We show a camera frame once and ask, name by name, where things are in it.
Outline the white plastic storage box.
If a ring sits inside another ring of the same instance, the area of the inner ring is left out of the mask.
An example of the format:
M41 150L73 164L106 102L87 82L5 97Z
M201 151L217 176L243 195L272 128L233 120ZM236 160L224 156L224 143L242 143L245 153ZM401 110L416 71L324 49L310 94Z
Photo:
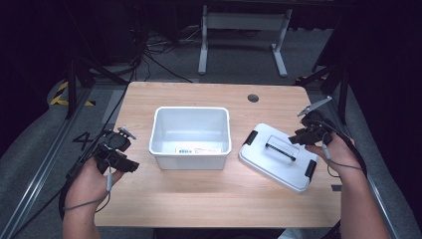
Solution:
M222 170L232 150L225 108L160 107L149 152L163 170Z

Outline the black tripod stand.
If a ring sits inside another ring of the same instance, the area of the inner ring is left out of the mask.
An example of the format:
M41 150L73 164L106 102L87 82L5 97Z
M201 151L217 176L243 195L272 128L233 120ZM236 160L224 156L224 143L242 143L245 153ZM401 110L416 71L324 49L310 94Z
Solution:
M320 85L320 90L324 95L332 95L338 89L337 115L343 124L346 124L346 101L349 83L349 74L346 64L336 64L325 67L308 77L299 77L295 82L295 86L304 87L322 77L325 80Z
M90 89L94 86L95 80L93 74L90 72L90 69L94 69L96 72L105 76L107 79L110 79L112 82L121 85L127 86L128 81L122 79L118 75L107 70L105 67L96 64L88 59L82 57L73 57L68 64L68 112L66 119L69 120L78 106L77 100L77 82L80 82L82 87L85 89Z

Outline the white metal table frame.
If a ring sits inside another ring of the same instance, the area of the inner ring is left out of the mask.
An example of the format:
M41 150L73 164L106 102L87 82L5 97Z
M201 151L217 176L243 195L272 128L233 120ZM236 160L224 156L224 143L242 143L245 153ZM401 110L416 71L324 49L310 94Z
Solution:
M271 45L273 57L282 78L288 75L281 49L289 28L293 10L288 9L283 14L249 14L210 12L207 5L203 6L201 19L201 48L198 62L198 74L207 72L208 30L255 30L278 31L279 38Z

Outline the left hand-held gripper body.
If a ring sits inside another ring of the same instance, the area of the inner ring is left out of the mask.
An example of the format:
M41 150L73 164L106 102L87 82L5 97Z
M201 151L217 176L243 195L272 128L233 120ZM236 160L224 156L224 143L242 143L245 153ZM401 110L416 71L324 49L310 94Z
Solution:
M124 152L131 146L129 140L131 137L135 139L135 136L124 127L119 127L118 132L109 130L105 133L94 150L100 173L105 173L109 167L113 168L121 158L127 158Z

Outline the person's right hand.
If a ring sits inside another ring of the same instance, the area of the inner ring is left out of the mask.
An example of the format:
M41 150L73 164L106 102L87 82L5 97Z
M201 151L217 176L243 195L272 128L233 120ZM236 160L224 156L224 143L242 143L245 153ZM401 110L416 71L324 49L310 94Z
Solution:
M306 150L321 157L343 182L365 178L360 164L346 143L336 133L331 137L328 146L306 145Z

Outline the white lid with black clasps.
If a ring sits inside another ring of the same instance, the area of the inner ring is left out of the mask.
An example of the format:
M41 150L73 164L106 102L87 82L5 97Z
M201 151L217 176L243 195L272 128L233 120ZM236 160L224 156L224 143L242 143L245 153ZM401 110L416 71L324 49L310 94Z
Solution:
M289 136L258 123L239 151L239 159L295 192L308 189L317 167L317 156Z

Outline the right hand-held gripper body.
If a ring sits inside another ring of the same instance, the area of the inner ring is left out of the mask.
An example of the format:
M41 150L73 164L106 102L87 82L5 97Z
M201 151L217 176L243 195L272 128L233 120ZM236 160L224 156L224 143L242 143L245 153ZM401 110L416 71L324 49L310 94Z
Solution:
M325 99L305 107L298 113L299 117L303 117L301 119L301 124L310 130L312 138L316 142L321 141L324 144L329 144L332 141L332 137L330 136L332 132L332 123L322 112L317 110L317 108L331 100L332 97L327 96Z

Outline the yellow and black floor tape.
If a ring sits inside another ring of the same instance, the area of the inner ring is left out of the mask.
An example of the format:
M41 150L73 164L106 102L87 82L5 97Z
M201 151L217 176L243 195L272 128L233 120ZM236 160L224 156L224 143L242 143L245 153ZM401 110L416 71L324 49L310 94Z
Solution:
M67 87L68 87L68 82L66 80L63 80L63 82L58 87L55 95L50 101L51 106L53 105L67 106L69 104L68 100L63 99L63 94L65 90L67 89Z

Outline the person's left hand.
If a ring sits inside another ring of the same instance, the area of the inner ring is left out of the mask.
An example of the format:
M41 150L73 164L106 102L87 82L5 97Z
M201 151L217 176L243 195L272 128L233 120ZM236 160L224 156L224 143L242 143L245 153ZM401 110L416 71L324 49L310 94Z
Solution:
M65 200L65 213L71 209L89 207L98 210L106 199L109 190L124 176L116 170L103 175L97 168L97 161L91 157L82 167L70 187Z

